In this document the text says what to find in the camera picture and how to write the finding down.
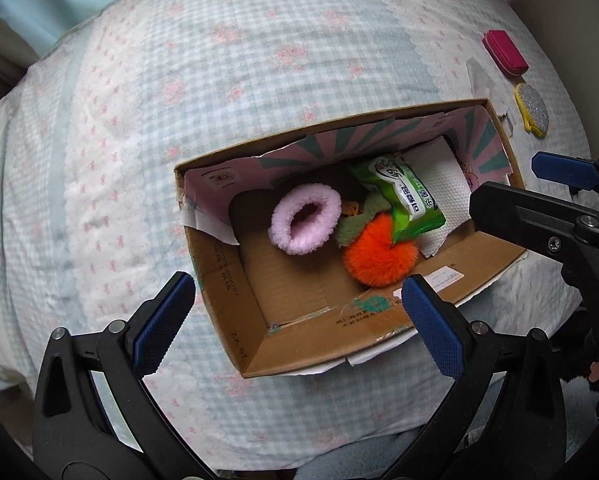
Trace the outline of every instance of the open brown box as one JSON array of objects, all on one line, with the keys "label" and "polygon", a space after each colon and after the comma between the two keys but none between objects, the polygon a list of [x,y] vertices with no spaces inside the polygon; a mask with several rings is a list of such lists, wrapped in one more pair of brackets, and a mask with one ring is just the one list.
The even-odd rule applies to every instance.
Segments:
[{"label": "open brown box", "polygon": [[[523,188],[515,155],[493,106],[488,100],[474,99],[312,124],[200,156],[175,167],[178,198],[181,202],[184,174],[192,168],[262,155],[323,131],[475,105],[484,106],[495,124],[513,169],[511,185]],[[239,246],[185,227],[204,304],[226,353],[244,378],[289,372],[350,355],[413,326],[401,301],[393,295],[399,284],[366,290],[344,269],[333,239],[305,256],[288,256],[268,240],[272,210],[297,184],[323,182],[339,191],[344,200],[363,202],[366,190],[348,171],[337,168],[340,164],[300,174],[273,190],[256,189],[235,197],[230,218]],[[523,250],[475,232],[467,222],[449,235],[436,256],[422,258],[413,273],[426,276],[444,266],[462,273],[463,278],[439,292],[442,299],[457,303],[499,274]]]}]

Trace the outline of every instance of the blue textured pad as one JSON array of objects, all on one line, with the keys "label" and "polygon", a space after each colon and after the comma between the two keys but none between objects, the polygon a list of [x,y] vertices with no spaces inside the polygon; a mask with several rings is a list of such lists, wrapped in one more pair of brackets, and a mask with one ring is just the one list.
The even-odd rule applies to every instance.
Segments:
[{"label": "blue textured pad", "polygon": [[184,275],[135,339],[133,368],[139,377],[154,374],[195,303],[195,280]]},{"label": "blue textured pad", "polygon": [[537,152],[532,158],[531,168],[535,176],[542,180],[588,191],[599,186],[599,173],[595,163],[590,160]]},{"label": "blue textured pad", "polygon": [[402,286],[402,304],[439,371],[456,381],[463,373],[466,363],[464,345],[435,304],[412,278],[407,278]]}]

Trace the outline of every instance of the pink fuzzy hair band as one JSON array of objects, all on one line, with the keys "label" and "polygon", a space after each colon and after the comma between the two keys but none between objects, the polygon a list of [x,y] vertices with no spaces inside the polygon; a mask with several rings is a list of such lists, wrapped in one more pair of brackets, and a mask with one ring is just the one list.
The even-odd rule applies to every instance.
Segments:
[{"label": "pink fuzzy hair band", "polygon": [[[317,209],[293,222],[305,206]],[[308,254],[326,243],[342,214],[342,198],[326,184],[303,184],[282,198],[272,213],[268,237],[288,254]]]}]

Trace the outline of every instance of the fluffy orange ball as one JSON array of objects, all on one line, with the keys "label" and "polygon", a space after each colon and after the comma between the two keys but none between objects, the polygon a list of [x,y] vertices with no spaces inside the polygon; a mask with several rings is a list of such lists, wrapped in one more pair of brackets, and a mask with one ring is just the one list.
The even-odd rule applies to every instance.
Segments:
[{"label": "fluffy orange ball", "polygon": [[419,256],[412,241],[393,245],[393,219],[388,213],[378,214],[342,252],[343,264],[351,276],[375,288],[405,278]]}]

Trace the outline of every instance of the green wipes packet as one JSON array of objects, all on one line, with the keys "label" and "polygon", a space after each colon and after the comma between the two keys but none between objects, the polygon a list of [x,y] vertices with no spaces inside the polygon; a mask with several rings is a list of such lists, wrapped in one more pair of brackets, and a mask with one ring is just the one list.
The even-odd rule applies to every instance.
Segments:
[{"label": "green wipes packet", "polygon": [[435,199],[400,153],[349,164],[351,173],[368,190],[377,190],[393,205],[393,243],[412,240],[446,223]]}]

